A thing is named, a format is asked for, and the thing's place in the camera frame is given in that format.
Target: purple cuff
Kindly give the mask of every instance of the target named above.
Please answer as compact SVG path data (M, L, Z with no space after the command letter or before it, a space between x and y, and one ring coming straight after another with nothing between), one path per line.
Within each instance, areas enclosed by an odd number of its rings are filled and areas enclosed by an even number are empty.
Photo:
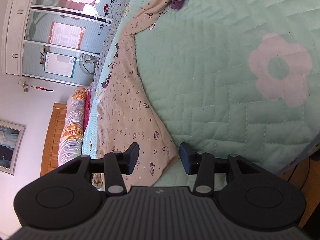
M172 0L171 8L173 10L180 10L182 8L183 4L184 4L184 0L182 0L182 1Z
M108 85L109 85L109 80L106 80L105 82L101 83L101 86L103 88L107 88Z

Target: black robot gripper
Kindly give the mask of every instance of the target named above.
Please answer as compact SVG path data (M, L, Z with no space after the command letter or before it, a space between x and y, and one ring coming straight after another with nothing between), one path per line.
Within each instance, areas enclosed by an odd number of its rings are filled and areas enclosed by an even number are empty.
M238 225L276 230L299 223L304 213L302 192L240 155L219 159L181 143L180 158L187 174L198 174L193 194L213 197L221 212ZM216 192L215 173L225 173L227 179L227 185Z
M42 229L62 229L92 217L106 197L127 193L121 174L130 175L139 157L139 145L126 152L108 153L91 160L81 155L21 189L14 210L21 225ZM92 186L92 176L104 173L105 192Z
M139 168L138 157L137 143L103 159L81 155L25 186L14 200L22 229L10 240L308 239L296 226L303 194L239 155L219 159L182 143L183 167L197 174L192 191L132 186L127 192L122 175ZM105 192L92 186L95 173L104 173ZM215 173L226 174L220 191Z

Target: framed certificate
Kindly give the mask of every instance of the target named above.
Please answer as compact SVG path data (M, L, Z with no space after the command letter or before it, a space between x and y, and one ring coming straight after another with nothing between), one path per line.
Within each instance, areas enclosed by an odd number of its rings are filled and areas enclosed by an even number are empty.
M79 49L84 31L83 27L53 22L48 43Z
M46 53L44 72L65 77L73 77L76 66L76 57L61 54Z

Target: wall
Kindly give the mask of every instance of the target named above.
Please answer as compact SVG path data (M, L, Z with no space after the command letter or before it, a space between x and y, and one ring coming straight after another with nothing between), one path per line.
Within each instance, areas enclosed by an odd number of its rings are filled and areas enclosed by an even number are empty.
M0 172L0 237L12 235L20 228L13 209L16 193L37 179L40 174L42 151L54 103L66 103L74 86L43 80L24 80L30 85L54 92L29 89L24 93L18 85L19 76L0 74L0 119L26 126L18 152L14 176Z

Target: quilted bedspread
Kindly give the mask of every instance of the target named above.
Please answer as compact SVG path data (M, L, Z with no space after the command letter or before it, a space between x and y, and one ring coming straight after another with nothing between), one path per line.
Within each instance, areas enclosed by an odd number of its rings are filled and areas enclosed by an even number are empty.
M131 0L120 27L147 1ZM320 131L319 9L320 0L186 0L138 33L143 88L175 144L238 153L274 173L305 158ZM95 109L90 119L94 157ZM156 185L194 179L179 161Z

